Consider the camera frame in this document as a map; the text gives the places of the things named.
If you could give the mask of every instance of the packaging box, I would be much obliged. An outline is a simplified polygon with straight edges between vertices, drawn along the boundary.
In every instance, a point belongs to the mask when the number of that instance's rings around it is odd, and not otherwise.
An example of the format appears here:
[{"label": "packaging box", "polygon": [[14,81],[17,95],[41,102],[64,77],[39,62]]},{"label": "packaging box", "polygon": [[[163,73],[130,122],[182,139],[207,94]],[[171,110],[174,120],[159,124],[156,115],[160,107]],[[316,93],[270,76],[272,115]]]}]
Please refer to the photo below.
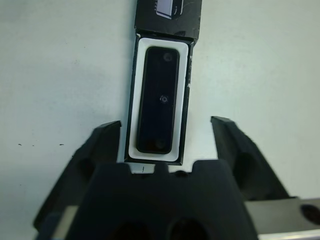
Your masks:
[{"label": "packaging box", "polygon": [[[125,154],[124,161],[132,163],[146,163],[154,164],[158,161],[165,161],[170,165],[182,165],[184,148],[185,148],[185,137],[187,127],[187,115],[188,115],[188,104],[189,104],[189,92],[191,83],[191,68],[192,68],[192,56],[193,48],[199,38],[200,32],[200,19],[201,19],[201,5],[202,0],[137,0],[136,14],[135,14],[135,32],[136,40],[134,47],[134,57],[132,66],[132,80],[131,80],[131,91],[130,91],[130,103],[129,103],[129,115],[127,122],[126,131],[126,143],[125,143]],[[139,156],[133,154],[134,148],[134,137],[132,134],[135,132],[136,114],[137,111],[137,95],[141,94],[141,90],[137,84],[141,80],[139,79],[139,72],[143,69],[144,62],[141,61],[138,49],[141,47],[142,42],[163,42],[172,43],[172,45],[184,45],[187,46],[185,54],[186,68],[185,72],[180,72],[179,75],[183,74],[183,85],[181,95],[180,124],[179,134],[177,139],[177,151],[170,157],[169,161],[166,161],[166,157],[158,160],[157,157],[152,157],[152,154],[145,154]]]}]

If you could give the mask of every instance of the open box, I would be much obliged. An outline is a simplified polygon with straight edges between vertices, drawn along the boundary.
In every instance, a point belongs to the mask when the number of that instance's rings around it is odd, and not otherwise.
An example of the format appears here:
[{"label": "open box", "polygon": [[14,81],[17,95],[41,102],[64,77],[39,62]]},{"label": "open box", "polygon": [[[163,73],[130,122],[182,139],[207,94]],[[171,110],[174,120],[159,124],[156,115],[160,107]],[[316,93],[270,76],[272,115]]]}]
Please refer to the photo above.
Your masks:
[{"label": "open box", "polygon": [[[136,40],[132,66],[129,115],[124,161],[182,165],[185,148],[193,48],[199,38],[202,0],[137,0]],[[167,154],[142,153],[136,147],[142,72],[150,46],[179,52],[179,79],[174,114],[172,150]]]}]

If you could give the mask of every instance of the black plastic part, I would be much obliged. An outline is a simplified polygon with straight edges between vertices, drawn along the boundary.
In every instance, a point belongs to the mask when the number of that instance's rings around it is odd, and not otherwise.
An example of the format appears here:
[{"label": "black plastic part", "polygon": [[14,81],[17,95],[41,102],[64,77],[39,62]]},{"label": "black plastic part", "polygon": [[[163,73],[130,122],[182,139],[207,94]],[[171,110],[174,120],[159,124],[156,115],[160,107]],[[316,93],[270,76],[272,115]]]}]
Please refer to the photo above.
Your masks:
[{"label": "black plastic part", "polygon": [[39,234],[35,240],[51,240],[52,235],[55,233],[57,225],[60,221],[61,215],[62,215],[61,213],[49,214],[45,218],[45,220],[41,226],[41,229],[39,231]]},{"label": "black plastic part", "polygon": [[218,158],[230,166],[248,201],[290,198],[256,144],[228,118],[211,117]]},{"label": "black plastic part", "polygon": [[80,204],[97,164],[116,163],[120,127],[120,121],[97,127],[75,152],[34,220],[38,231],[50,213],[62,213],[66,206]]},{"label": "black plastic part", "polygon": [[192,173],[157,164],[147,177],[101,164],[66,240],[257,240],[228,165],[197,161]]}]

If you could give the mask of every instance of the printed image on box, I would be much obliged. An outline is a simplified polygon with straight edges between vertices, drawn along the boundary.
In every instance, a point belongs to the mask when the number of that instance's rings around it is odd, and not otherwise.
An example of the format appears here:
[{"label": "printed image on box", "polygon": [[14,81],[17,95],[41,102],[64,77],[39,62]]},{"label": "printed image on box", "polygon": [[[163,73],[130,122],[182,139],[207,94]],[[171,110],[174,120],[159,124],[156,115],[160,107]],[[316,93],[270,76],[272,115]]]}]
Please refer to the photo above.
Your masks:
[{"label": "printed image on box", "polygon": [[183,11],[184,0],[156,0],[156,14],[167,18],[178,18]]}]

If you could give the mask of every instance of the black box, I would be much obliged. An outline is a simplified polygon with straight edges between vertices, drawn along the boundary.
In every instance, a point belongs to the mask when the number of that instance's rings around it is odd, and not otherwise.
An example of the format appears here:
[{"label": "black box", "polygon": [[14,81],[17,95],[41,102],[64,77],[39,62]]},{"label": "black box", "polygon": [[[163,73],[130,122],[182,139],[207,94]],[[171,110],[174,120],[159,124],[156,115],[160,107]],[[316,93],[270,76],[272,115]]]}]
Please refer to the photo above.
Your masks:
[{"label": "black box", "polygon": [[185,43],[188,47],[178,158],[168,161],[182,165],[185,147],[193,48],[199,38],[202,0],[137,0],[129,115],[126,130],[124,161],[154,164],[157,160],[132,158],[129,144],[132,124],[135,77],[139,41],[143,38]]}]

